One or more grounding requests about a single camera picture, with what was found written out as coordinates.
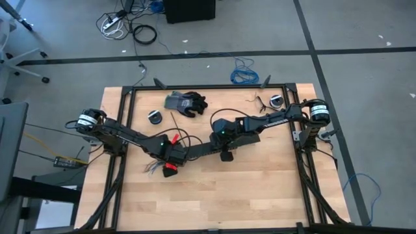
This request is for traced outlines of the large black case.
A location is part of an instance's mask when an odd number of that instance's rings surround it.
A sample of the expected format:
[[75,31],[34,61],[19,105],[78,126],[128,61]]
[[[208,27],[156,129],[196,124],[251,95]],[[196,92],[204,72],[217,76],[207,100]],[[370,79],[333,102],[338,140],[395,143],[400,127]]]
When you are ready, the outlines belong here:
[[212,20],[216,16],[216,0],[162,0],[169,24]]

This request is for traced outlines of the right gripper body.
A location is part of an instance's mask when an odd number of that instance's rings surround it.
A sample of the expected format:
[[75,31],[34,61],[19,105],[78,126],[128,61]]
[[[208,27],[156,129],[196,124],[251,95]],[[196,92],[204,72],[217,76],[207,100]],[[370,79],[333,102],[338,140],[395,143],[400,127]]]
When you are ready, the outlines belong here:
[[211,149],[220,151],[220,159],[222,162],[231,162],[234,160],[232,152],[229,151],[229,139],[224,135],[209,136]]

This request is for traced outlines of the black aluminium table frame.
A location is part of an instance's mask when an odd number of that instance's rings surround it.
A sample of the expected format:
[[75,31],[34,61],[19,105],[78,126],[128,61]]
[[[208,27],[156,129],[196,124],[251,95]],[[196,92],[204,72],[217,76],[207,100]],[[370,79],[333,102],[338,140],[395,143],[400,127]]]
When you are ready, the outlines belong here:
[[[257,114],[252,102],[255,94],[269,98],[282,94],[289,100],[316,96],[312,84],[296,85],[290,92],[285,84],[196,85],[179,86],[180,92],[195,91],[207,98],[208,109],[196,118],[173,114],[182,131],[190,134],[191,144],[206,141],[211,128],[210,117],[233,119],[239,112]],[[163,109],[168,90],[140,86],[136,90],[107,87],[101,110],[109,118],[119,119],[135,131],[154,135],[166,131],[178,133],[170,112]],[[148,120],[151,111],[162,114],[162,122]],[[87,168],[75,227],[87,223],[104,196],[107,181],[113,181],[118,167],[124,167],[120,191],[110,200],[105,227],[120,233],[164,232],[171,234],[230,233],[296,233],[298,224],[305,233],[310,225],[335,227],[331,220],[322,221],[322,207],[312,192],[303,186],[299,169],[306,169],[319,185],[331,208],[344,221],[349,221],[342,186],[329,147],[319,142],[319,150],[297,162],[293,131],[299,124],[284,124],[267,129],[261,141],[234,151],[232,162],[222,162],[219,154],[187,163],[177,175],[166,178],[161,170],[145,172],[150,156],[139,147],[129,145],[125,157],[110,157],[102,151],[91,154]]]

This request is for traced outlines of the black desk beam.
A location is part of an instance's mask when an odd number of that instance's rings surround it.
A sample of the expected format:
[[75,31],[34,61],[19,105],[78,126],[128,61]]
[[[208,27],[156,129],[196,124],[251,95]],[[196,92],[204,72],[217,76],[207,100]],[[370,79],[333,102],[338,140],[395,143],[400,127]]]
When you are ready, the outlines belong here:
[[78,190],[48,185],[19,177],[12,178],[8,194],[11,196],[23,196],[68,203],[78,203],[81,197],[81,191]]

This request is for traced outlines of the white office chair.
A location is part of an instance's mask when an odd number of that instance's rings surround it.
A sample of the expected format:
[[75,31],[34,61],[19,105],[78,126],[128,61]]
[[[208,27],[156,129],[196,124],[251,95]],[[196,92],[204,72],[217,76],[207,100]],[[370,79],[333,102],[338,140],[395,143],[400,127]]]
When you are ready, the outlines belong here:
[[28,75],[41,78],[41,82],[45,84],[49,83],[50,78],[44,77],[40,74],[31,72],[18,66],[18,64],[20,64],[29,56],[34,54],[39,54],[44,59],[47,58],[48,55],[40,48],[35,48],[18,56],[13,56],[5,51],[5,47],[10,38],[10,33],[12,32],[13,27],[15,27],[15,25],[9,19],[7,20],[4,17],[0,16],[0,68],[8,68],[10,70],[13,70],[15,75],[26,73]]

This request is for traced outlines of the black duct cover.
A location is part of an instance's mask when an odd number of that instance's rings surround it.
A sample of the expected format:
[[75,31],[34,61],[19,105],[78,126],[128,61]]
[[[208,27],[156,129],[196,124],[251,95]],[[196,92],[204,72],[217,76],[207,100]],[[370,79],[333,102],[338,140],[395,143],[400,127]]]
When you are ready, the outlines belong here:
[[260,138],[258,135],[248,135],[248,136],[237,136],[236,138],[228,138],[229,139],[229,151],[235,150],[241,146],[249,145],[249,144],[255,144],[260,141]]

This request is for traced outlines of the black roll white label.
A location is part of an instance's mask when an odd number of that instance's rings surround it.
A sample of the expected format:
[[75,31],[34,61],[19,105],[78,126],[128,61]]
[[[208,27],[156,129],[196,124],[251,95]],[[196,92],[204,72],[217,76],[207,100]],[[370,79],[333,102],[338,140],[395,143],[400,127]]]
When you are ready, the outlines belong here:
[[284,103],[284,98],[281,95],[273,95],[270,98],[269,104],[271,107],[278,109],[280,108]]
[[148,114],[148,120],[151,124],[160,124],[163,120],[162,114],[158,110],[153,110]]

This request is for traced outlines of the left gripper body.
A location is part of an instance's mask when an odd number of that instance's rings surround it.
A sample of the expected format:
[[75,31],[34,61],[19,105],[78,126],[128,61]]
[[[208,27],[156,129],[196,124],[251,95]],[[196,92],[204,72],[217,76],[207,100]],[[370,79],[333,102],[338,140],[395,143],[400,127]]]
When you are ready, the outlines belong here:
[[178,168],[185,165],[187,153],[181,144],[167,144],[162,155],[162,172],[164,177],[171,177],[178,173]]

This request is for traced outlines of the small black electronics box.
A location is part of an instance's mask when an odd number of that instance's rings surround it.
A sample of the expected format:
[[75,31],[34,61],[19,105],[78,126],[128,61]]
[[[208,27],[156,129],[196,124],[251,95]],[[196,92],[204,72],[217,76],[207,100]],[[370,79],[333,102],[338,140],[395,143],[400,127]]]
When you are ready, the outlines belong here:
[[63,157],[56,156],[53,162],[53,166],[57,168],[65,169],[78,169],[83,166],[82,163],[74,161],[73,159],[65,159]]

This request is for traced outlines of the grey cabinet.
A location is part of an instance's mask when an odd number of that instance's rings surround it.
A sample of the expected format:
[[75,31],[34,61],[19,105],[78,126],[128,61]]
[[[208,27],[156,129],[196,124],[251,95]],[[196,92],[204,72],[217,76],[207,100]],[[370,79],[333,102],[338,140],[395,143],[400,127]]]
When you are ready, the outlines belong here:
[[0,203],[10,188],[29,104],[0,105]]

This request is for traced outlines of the long black zip tie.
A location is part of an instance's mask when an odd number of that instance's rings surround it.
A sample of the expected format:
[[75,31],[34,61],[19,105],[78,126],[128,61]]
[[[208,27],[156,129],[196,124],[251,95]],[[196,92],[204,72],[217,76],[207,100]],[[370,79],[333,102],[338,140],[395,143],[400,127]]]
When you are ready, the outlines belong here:
[[174,115],[173,115],[173,112],[170,112],[170,115],[171,115],[172,120],[173,120],[173,122],[174,122],[174,124],[175,124],[175,127],[176,127],[176,128],[177,128],[177,130],[178,130],[179,136],[181,137],[181,142],[183,143],[183,146],[187,146],[187,145],[186,145],[186,142],[185,142],[185,140],[184,140],[184,138],[183,138],[182,131],[179,129],[179,126],[178,126],[178,124],[177,124],[177,122],[176,122],[176,119],[175,119],[175,117],[174,117]]

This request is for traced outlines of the grey black work glove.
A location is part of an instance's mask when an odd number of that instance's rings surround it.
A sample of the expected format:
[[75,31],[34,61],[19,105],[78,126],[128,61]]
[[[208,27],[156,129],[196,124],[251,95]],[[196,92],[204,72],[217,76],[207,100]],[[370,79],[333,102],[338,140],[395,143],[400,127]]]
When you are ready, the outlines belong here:
[[197,92],[181,93],[173,91],[167,95],[164,101],[164,108],[177,110],[183,116],[195,118],[196,113],[202,115],[208,107],[205,96]]

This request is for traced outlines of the dark metal desk leg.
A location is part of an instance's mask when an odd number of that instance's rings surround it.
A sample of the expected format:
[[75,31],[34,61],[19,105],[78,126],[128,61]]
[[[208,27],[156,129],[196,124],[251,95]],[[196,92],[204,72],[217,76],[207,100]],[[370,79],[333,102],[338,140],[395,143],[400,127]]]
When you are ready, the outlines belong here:
[[7,2],[7,0],[0,0],[0,8],[21,23],[28,31],[33,31],[33,26],[29,24],[25,18],[22,18],[20,14]]

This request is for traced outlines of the white power strip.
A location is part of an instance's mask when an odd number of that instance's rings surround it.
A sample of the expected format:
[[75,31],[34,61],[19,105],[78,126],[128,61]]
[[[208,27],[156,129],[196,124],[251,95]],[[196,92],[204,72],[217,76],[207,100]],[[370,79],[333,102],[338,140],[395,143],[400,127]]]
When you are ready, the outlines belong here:
[[116,31],[118,31],[121,29],[122,23],[123,21],[121,17],[115,15],[106,17],[101,23],[100,31],[104,33],[106,30],[110,29],[114,25],[116,25]]

